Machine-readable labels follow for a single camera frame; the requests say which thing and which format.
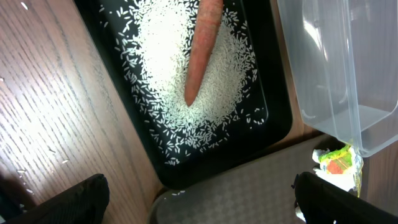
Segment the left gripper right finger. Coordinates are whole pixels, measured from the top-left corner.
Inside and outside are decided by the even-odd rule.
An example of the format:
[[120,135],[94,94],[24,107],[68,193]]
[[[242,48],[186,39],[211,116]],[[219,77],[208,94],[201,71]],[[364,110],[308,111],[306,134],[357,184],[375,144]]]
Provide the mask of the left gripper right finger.
[[295,208],[300,209],[306,224],[312,223],[397,223],[397,217],[313,173],[296,175],[292,188]]

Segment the pile of white rice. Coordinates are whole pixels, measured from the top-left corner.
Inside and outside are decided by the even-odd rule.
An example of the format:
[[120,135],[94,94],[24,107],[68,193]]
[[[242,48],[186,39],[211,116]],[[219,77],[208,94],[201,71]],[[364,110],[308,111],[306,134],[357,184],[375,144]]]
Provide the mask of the pile of white rice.
[[248,24],[236,2],[223,8],[198,95],[192,105],[185,102],[199,4],[197,0],[99,1],[95,7],[122,69],[128,101],[167,166],[220,148],[231,140],[233,126],[254,123],[243,102],[252,97],[258,69]]

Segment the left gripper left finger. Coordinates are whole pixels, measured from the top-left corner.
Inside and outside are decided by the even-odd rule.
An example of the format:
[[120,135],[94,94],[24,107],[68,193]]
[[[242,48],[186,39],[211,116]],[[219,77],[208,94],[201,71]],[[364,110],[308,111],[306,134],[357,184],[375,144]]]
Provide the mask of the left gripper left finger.
[[108,181],[95,174],[6,224],[101,224],[108,204]]

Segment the orange carrot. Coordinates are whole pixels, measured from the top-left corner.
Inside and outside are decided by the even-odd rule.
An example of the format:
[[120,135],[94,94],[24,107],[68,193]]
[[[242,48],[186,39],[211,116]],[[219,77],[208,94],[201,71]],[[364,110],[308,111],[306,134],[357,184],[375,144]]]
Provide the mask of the orange carrot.
[[187,106],[195,101],[215,46],[221,18],[223,0],[201,0],[188,63],[184,98]]

